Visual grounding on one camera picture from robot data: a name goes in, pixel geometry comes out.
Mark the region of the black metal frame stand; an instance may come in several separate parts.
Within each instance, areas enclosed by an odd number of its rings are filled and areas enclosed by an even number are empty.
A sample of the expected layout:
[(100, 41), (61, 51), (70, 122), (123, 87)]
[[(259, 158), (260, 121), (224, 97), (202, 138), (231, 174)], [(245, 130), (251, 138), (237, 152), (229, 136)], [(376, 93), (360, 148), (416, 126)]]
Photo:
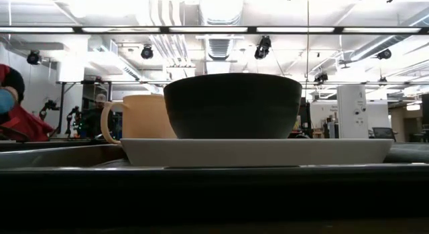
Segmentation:
[(56, 133), (61, 133), (62, 130), (62, 120), (63, 120), (63, 110), (64, 110), (64, 95), (66, 92), (68, 92), (71, 88), (73, 88), (77, 84), (84, 84), (84, 85), (103, 85), (107, 84), (108, 89), (107, 92), (107, 100), (112, 101), (112, 91), (113, 91), (113, 82), (103, 81), (103, 80), (82, 80), (82, 81), (57, 81), (56, 84), (61, 85), (60, 89), (60, 96), (55, 100), (55, 102), (60, 103), (60, 112), (59, 112), (59, 119), (58, 119), (58, 126), (56, 128)]

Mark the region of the grey office chair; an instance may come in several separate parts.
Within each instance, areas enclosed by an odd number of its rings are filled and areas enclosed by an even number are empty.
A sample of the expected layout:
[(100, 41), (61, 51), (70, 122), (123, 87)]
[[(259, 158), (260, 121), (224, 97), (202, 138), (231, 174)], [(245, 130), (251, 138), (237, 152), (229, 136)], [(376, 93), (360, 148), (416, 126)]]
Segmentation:
[(392, 139), (396, 141), (395, 131), (390, 127), (373, 127), (372, 130), (375, 139)]

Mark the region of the black bowl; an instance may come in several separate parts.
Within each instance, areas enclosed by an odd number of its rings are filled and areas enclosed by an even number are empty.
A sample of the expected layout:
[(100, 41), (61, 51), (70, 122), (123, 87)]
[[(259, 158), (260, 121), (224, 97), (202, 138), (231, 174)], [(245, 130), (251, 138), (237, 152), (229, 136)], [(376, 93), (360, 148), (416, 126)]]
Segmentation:
[(170, 124), (180, 139), (285, 139), (301, 96), (299, 82), (258, 73), (194, 76), (164, 87)]

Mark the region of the white plate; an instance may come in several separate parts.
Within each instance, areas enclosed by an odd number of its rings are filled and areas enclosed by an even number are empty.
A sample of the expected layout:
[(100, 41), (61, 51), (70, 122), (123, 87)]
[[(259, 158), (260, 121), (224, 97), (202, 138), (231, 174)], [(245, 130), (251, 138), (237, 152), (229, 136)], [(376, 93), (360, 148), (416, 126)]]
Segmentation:
[(145, 167), (260, 167), (380, 164), (390, 139), (131, 139), (121, 146)]

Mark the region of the silver ceiling duct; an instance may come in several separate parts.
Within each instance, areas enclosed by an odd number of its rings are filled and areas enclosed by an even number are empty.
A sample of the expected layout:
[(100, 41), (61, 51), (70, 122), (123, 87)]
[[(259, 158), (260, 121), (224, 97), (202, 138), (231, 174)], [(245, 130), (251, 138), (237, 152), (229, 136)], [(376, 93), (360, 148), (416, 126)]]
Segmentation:
[[(244, 0), (199, 0), (200, 23), (205, 26), (241, 24)], [(209, 36), (206, 51), (212, 60), (226, 60), (235, 45), (233, 35)]]

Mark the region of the white pillar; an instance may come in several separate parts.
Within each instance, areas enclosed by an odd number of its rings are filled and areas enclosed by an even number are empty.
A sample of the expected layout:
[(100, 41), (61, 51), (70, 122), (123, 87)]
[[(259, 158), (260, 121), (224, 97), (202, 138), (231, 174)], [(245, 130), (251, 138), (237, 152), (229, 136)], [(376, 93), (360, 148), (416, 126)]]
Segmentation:
[(365, 87), (350, 84), (337, 87), (339, 137), (368, 139), (368, 114)]

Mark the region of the overhead light bar frame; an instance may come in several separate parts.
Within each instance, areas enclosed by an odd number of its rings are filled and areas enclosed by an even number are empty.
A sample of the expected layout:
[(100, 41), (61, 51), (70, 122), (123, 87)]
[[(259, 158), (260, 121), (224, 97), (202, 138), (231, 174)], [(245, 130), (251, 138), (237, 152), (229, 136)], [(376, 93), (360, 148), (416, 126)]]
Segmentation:
[(429, 27), (327, 26), (0, 26), (0, 34), (294, 34), (294, 35), (429, 35)]

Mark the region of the person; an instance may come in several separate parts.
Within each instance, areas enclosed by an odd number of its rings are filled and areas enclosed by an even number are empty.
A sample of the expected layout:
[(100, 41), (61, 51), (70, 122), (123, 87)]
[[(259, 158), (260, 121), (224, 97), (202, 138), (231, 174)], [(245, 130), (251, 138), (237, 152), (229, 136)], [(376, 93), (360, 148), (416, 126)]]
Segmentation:
[(95, 97), (95, 107), (82, 114), (84, 132), (88, 138), (96, 138), (101, 132), (101, 114), (107, 102), (106, 95), (100, 93)]
[(0, 133), (8, 128), (8, 137), (22, 141), (48, 141), (54, 128), (27, 112), (21, 103), (25, 83), (20, 72), (0, 64)]

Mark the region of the beige mug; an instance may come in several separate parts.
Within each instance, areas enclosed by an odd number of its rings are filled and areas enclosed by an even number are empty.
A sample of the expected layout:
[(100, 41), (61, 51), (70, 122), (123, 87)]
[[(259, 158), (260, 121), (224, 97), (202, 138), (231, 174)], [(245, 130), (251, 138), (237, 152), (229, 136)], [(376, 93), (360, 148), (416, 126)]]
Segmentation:
[(110, 110), (122, 108), (122, 138), (175, 139), (166, 104), (162, 95), (129, 95), (121, 102), (106, 102), (101, 114), (101, 133), (109, 143), (120, 144), (113, 139), (108, 126)]

